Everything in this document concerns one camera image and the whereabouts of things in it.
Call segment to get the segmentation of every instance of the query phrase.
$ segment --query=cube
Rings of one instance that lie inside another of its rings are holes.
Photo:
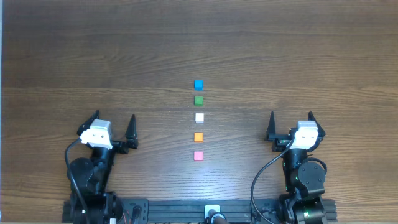
[[[204,113],[196,113],[195,114],[195,122],[197,124],[203,124],[205,122],[205,114]]]
[[[203,96],[195,96],[195,106],[203,106]]]
[[[203,142],[203,133],[195,133],[193,141],[194,142]]]
[[[193,160],[194,161],[202,161],[203,160],[203,152],[193,152]]]
[[[203,80],[195,80],[195,90],[203,90]]]

